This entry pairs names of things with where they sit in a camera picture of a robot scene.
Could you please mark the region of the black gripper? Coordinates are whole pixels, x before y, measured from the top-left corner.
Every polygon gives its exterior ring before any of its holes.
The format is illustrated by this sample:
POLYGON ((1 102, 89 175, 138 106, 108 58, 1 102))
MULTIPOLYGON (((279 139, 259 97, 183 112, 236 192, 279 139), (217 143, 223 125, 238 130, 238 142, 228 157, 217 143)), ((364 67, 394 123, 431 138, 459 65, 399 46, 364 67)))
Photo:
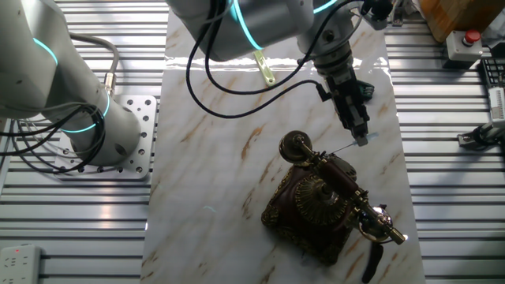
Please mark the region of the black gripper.
POLYGON ((364 106, 358 80, 354 73, 342 76, 330 74, 324 77, 335 110, 341 113, 342 123, 353 132, 357 145, 368 143, 369 116, 364 106))

